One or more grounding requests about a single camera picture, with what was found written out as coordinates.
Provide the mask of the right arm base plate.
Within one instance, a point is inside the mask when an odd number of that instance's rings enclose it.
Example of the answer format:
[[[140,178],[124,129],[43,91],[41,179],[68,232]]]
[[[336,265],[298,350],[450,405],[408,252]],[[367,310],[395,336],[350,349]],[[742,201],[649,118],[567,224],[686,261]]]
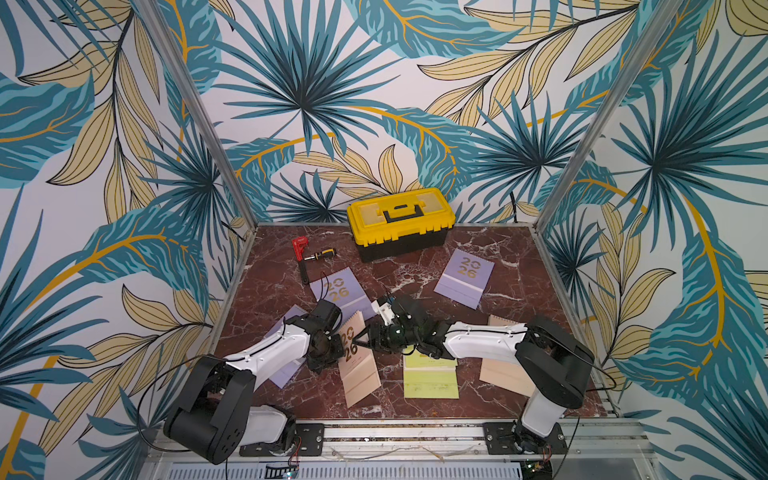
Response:
[[[559,423],[545,437],[540,437],[518,421],[486,422],[483,437],[490,455],[535,455],[548,457],[568,451]]]

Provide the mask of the green calendar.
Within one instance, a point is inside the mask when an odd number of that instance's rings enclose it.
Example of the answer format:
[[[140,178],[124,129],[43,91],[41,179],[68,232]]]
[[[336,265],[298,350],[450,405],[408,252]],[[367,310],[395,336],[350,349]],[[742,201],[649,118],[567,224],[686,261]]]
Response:
[[[415,349],[403,353],[404,397],[458,399],[457,361],[433,359]]]

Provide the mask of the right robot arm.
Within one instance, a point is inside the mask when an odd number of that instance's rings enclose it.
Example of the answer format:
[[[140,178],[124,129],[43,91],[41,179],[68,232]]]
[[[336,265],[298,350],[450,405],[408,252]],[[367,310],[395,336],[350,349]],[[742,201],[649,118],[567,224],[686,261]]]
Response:
[[[481,358],[521,367],[533,393],[511,431],[493,439],[513,454],[566,450],[558,420],[583,406],[594,355],[557,323],[543,316],[508,326],[437,320],[407,295],[381,297],[372,308],[382,320],[354,337],[357,346],[381,353],[413,347],[435,360]]]

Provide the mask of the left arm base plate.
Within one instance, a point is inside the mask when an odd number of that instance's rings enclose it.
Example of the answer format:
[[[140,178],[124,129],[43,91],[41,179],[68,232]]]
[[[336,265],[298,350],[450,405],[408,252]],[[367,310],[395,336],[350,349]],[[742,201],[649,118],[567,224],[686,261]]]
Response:
[[[241,457],[319,457],[322,454],[325,425],[323,423],[289,423],[277,441],[257,442],[239,447]]]

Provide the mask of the pink calendar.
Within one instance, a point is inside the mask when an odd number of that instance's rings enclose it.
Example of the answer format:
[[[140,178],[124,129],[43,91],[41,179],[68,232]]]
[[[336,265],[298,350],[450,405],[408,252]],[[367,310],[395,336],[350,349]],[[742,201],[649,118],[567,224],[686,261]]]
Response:
[[[518,363],[483,359],[479,379],[505,390],[530,397],[536,386]]]
[[[357,311],[341,327],[344,354],[338,361],[346,404],[352,407],[381,387],[373,352],[352,342],[365,327],[363,315]]]

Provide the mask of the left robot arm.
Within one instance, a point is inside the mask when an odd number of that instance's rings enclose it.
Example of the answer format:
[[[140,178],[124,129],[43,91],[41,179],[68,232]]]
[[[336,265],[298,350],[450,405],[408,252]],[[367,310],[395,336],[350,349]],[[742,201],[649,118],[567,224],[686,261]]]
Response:
[[[321,373],[338,365],[344,347],[336,333],[341,309],[320,300],[306,314],[236,354],[203,356],[192,368],[166,417],[163,434],[218,465],[242,445],[278,443],[289,436],[289,415],[272,406],[251,413],[253,394],[289,363],[303,360]]]

